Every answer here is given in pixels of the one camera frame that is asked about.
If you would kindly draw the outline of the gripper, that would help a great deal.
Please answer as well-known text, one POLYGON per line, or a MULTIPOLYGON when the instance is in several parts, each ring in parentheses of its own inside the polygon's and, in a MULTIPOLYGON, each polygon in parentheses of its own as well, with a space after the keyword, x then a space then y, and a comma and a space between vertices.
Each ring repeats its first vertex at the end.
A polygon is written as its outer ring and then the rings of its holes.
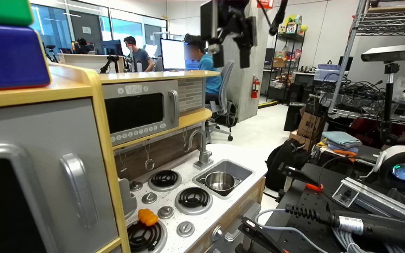
POLYGON ((250 0, 219 0, 219 27, 208 22, 208 51, 213 57, 214 67, 224 66, 225 39, 232 34, 230 23, 235 24, 233 40, 239 49, 240 67, 250 67, 251 49, 257 46, 257 18, 246 18, 244 10, 250 0))

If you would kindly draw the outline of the toy sink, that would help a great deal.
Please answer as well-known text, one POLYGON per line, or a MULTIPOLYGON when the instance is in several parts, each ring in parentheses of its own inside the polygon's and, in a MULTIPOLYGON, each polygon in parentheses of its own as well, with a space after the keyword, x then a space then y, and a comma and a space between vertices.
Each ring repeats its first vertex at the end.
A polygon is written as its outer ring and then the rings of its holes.
POLYGON ((192 179, 193 183, 195 183, 197 186, 201 187, 202 189, 206 190, 207 192, 215 195, 221 200, 227 200, 229 199, 234 193, 236 193, 238 190, 240 190, 241 186, 245 185, 246 182, 248 182, 249 179, 251 179, 255 173, 250 170, 249 168, 244 167, 243 165, 240 165, 236 162, 233 162, 231 160, 220 160, 219 162, 215 163, 212 165, 210 168, 207 170, 199 173, 198 175, 194 176, 192 179), (207 174, 216 172, 216 171, 221 171, 225 173, 229 173, 230 175, 237 177, 239 179, 242 179, 243 181, 227 196, 221 196, 214 191, 210 190, 207 188, 207 186, 204 186, 202 183, 197 182, 198 179, 201 179, 207 174))

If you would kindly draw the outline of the steel pot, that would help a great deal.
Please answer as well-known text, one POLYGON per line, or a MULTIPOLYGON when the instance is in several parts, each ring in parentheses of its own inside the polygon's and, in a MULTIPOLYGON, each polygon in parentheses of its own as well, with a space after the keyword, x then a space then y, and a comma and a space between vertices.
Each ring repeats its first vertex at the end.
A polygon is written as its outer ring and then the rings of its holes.
POLYGON ((221 171, 209 173, 207 176, 197 180, 197 182, 202 183, 221 196, 229 195, 242 181, 242 179, 221 171))

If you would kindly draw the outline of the toy oven knob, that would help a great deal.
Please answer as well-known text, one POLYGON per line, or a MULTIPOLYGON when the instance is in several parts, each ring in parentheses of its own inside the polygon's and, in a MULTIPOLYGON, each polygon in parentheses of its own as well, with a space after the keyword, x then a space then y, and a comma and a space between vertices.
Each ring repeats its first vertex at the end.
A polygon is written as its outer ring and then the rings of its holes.
POLYGON ((221 224, 218 224, 214 230, 212 231, 212 235, 211 235, 211 240, 213 242, 217 241, 217 240, 223 240, 224 238, 224 234, 223 234, 223 228, 221 224))

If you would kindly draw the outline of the orange toy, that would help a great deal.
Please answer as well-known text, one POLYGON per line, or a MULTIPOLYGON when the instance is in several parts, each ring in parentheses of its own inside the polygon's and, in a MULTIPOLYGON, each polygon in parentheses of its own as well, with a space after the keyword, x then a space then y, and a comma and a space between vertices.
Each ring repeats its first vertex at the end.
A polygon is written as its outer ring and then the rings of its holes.
POLYGON ((137 217, 145 226, 153 226, 159 221, 159 217, 150 209, 140 209, 137 217))

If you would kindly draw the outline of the person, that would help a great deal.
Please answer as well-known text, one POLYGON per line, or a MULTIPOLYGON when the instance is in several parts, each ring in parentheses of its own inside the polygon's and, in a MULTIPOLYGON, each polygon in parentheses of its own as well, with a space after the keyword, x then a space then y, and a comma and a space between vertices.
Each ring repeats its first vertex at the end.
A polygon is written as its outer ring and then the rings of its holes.
POLYGON ((152 61, 146 50, 139 48, 136 45, 135 38, 133 36, 125 37, 124 42, 126 47, 130 50, 128 57, 134 60, 135 70, 138 72, 136 63, 140 61, 140 63, 142 64, 142 72, 153 71, 154 62, 152 61))
MULTIPOLYGON (((198 62, 198 70, 215 71, 219 72, 214 67, 213 57, 207 53, 204 53, 205 45, 200 40, 193 40, 187 43, 187 50, 190 54, 192 61, 198 62)), ((222 83, 222 77, 210 76, 205 78, 205 100, 206 104, 214 101, 216 105, 219 105, 219 93, 222 83)))
POLYGON ((87 41, 84 38, 79 38, 77 40, 78 46, 76 48, 76 53, 78 54, 88 54, 88 52, 90 51, 88 45, 87 45, 87 41))

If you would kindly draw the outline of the grey office chair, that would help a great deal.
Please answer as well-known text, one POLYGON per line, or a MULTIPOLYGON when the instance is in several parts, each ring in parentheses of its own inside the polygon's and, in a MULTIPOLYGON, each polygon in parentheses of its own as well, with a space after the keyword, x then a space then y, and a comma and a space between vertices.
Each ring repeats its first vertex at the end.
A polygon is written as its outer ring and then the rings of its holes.
POLYGON ((205 132, 207 134, 207 142, 209 144, 212 143, 212 132, 227 134, 228 141, 233 140, 232 128, 228 128, 225 125, 216 123, 215 119, 219 115, 224 115, 227 112, 227 85, 229 83, 234 64, 234 60, 228 61, 221 71, 222 83, 219 91, 219 105, 216 105, 214 101, 206 104, 206 108, 212 111, 212 117, 205 121, 205 132))

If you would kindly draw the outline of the red fire extinguisher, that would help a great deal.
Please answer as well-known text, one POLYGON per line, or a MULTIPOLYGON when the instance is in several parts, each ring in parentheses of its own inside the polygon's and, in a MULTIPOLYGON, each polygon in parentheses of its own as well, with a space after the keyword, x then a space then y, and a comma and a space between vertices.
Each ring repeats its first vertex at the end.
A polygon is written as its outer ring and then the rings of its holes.
POLYGON ((256 75, 253 75, 252 79, 252 91, 251 91, 251 99, 257 99, 260 95, 260 87, 261 82, 256 75))

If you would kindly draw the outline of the black bag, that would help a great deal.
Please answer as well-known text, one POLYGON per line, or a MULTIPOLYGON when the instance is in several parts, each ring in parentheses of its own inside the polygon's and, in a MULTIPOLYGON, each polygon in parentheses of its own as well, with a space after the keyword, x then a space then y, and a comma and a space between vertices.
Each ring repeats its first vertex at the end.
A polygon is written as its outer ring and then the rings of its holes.
POLYGON ((238 123, 237 106, 229 100, 227 104, 227 112, 224 115, 219 115, 215 122, 221 125, 225 125, 228 128, 234 127, 238 123))

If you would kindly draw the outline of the monitor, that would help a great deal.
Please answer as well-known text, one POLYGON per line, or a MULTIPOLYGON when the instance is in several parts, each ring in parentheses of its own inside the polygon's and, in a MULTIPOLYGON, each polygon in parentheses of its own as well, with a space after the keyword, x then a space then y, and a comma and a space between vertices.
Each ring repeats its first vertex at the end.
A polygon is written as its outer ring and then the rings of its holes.
POLYGON ((160 40, 162 63, 165 70, 184 70, 185 45, 183 41, 164 39, 160 40))
POLYGON ((105 56, 124 56, 120 40, 103 40, 100 42, 105 56))

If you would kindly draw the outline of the black bin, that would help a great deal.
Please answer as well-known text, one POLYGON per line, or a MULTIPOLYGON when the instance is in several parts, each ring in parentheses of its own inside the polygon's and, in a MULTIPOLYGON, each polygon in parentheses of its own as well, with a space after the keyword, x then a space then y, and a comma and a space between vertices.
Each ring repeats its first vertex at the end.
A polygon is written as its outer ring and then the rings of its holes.
POLYGON ((300 102, 290 102, 288 104, 286 119, 283 126, 284 131, 292 132, 298 129, 302 120, 302 115, 305 111, 305 105, 306 104, 300 102))

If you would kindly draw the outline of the cardboard box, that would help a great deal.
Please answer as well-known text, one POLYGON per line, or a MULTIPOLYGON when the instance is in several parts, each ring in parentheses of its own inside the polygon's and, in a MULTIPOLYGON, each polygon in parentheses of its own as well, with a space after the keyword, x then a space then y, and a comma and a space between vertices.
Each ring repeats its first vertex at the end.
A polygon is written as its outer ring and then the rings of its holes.
POLYGON ((305 112, 298 129, 290 133, 289 139, 295 139, 306 151, 311 151, 313 146, 320 142, 324 125, 323 117, 305 112))

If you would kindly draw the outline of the black backpack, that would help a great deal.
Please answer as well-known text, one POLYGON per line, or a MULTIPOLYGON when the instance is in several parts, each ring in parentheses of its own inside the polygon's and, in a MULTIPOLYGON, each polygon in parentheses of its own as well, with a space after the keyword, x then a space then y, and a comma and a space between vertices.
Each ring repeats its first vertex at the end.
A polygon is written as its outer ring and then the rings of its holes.
POLYGON ((268 189, 276 192, 284 189, 286 176, 282 172, 286 166, 301 170, 308 162, 311 155, 304 147, 296 139, 290 138, 269 154, 265 160, 267 166, 265 186, 268 189))

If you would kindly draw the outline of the black clamp with orange tips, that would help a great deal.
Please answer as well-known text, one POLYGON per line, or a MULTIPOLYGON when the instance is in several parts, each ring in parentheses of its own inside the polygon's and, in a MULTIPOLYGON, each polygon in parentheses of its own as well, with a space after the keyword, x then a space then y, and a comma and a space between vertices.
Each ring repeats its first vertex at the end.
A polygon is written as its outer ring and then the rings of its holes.
POLYGON ((291 166, 286 166, 282 173, 287 177, 306 183, 306 186, 313 191, 321 192, 324 189, 323 184, 320 184, 308 174, 291 166))
POLYGON ((289 253, 278 243, 281 232, 279 236, 275 232, 270 233, 250 218, 243 217, 238 230, 243 234, 243 240, 235 247, 235 253, 249 253, 254 243, 265 248, 269 253, 289 253))

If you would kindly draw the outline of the aluminium rail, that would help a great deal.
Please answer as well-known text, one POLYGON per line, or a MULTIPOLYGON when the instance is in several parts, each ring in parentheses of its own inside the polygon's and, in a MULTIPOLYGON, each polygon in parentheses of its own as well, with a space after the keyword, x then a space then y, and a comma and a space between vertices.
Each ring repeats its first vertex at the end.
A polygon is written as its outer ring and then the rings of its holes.
POLYGON ((372 214, 405 220, 405 205, 349 177, 341 180, 332 198, 346 208, 358 205, 372 214))

